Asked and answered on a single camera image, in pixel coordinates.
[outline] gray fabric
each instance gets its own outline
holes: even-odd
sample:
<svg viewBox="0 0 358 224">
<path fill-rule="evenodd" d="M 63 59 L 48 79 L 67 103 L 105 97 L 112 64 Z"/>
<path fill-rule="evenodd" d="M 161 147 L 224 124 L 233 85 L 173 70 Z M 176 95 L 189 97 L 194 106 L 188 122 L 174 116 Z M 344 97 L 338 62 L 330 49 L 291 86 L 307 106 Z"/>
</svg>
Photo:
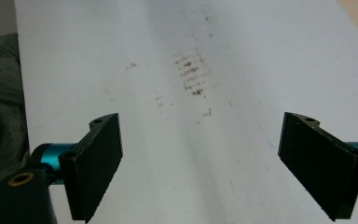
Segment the gray fabric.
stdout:
<svg viewBox="0 0 358 224">
<path fill-rule="evenodd" d="M 29 152 L 17 34 L 0 36 L 0 180 Z"/>
</svg>

